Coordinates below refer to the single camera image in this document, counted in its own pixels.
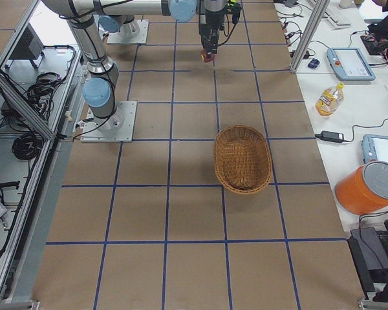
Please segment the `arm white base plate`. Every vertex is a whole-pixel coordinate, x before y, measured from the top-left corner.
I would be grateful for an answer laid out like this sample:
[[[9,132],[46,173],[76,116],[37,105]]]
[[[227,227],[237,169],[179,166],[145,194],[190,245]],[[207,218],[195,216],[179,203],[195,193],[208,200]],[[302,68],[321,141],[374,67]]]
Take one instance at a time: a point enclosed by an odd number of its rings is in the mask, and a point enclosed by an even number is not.
[[[95,118],[92,110],[88,108],[87,118],[92,120],[81,126],[84,131],[80,136],[81,142],[132,142],[136,110],[136,101],[119,101],[116,104],[116,112],[109,119],[99,119]]]
[[[144,45],[147,41],[149,29],[148,20],[136,20],[125,23],[120,31],[108,35],[108,45]]]

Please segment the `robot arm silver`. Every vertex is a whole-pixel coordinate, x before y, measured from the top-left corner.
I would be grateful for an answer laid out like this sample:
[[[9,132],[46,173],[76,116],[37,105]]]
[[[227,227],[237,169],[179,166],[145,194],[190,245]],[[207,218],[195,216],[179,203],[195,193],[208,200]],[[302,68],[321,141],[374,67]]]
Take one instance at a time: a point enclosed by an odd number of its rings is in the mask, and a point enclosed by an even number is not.
[[[118,67],[107,55],[92,15],[71,19],[68,24],[87,61],[89,77],[82,88],[85,102],[98,129],[111,130],[120,124],[115,99]]]
[[[105,48],[94,21],[94,16],[113,19],[116,28],[132,21],[134,15],[171,16],[178,22],[199,15],[199,35],[203,62],[214,60],[219,34],[228,14],[226,1],[44,1],[47,8],[68,21],[77,42],[89,62],[107,61]]]

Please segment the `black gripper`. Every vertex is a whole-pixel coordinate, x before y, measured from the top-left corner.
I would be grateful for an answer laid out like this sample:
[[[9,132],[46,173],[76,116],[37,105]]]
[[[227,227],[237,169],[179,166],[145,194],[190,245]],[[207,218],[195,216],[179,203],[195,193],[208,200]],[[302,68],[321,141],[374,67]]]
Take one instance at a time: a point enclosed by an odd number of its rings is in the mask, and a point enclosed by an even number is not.
[[[222,25],[217,28],[208,26],[207,24],[199,25],[199,34],[203,49],[201,57],[203,60],[210,60],[210,51],[212,54],[217,54],[219,45],[219,33],[222,30]]]

